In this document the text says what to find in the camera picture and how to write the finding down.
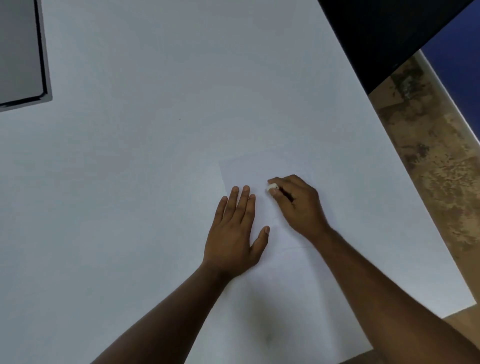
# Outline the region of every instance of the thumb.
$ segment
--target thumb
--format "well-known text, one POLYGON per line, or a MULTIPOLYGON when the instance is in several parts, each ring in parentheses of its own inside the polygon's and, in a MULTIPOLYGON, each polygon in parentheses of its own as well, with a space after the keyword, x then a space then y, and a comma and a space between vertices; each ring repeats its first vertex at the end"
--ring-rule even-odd
POLYGON ((292 203, 290 202, 290 200, 277 188, 271 188, 270 190, 268 190, 268 192, 275 199, 278 207, 280 207, 280 210, 283 213, 283 216, 288 214, 292 209, 292 203))
POLYGON ((252 259, 253 265, 257 264, 260 261, 260 257, 264 252, 265 248, 268 244, 268 234, 270 233, 270 228, 265 226, 260 234, 258 234, 258 238, 253 242, 252 246, 250 247, 250 257, 252 259))

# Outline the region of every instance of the white table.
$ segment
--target white table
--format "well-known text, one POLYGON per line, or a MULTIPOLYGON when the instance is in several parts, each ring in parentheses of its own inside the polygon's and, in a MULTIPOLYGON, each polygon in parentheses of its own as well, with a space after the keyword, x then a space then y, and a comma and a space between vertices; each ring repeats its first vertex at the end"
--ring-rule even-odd
MULTIPOLYGON (((316 0, 43 12, 54 100, 0 114, 2 362, 93 360, 201 262, 225 193, 218 161, 292 142, 318 155, 312 175, 360 252, 438 315, 474 303, 316 0)), ((229 341, 242 282, 190 363, 289 360, 252 347, 255 332, 229 341)), ((351 320, 316 308, 338 287, 310 292, 303 305, 332 326, 351 320)), ((344 356, 367 345, 338 334, 344 356)), ((327 355, 311 350, 298 362, 327 355)))

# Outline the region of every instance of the white eraser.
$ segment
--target white eraser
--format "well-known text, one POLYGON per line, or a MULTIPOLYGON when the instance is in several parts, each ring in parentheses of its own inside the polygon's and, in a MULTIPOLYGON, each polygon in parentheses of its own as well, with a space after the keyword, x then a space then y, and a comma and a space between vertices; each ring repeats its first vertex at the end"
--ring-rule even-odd
POLYGON ((269 185, 267 186, 267 191, 269 191, 269 190, 272 189, 272 188, 278 189, 278 185, 277 185, 276 183, 269 184, 269 185))

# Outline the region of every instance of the blue wall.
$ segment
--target blue wall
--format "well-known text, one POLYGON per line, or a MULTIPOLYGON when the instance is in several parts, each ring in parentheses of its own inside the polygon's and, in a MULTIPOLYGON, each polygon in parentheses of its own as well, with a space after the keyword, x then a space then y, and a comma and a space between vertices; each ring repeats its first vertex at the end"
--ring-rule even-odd
POLYGON ((473 1, 422 50, 480 138, 480 0, 473 1))

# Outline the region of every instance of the concrete floor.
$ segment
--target concrete floor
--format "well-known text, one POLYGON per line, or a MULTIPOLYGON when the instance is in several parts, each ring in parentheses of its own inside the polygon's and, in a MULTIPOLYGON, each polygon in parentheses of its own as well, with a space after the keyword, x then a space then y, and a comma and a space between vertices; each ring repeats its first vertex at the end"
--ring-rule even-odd
MULTIPOLYGON (((438 231, 480 299, 480 145, 421 53, 370 95, 438 231)), ((445 319, 480 347, 478 305, 445 319)), ((345 364, 384 364, 374 352, 345 364)))

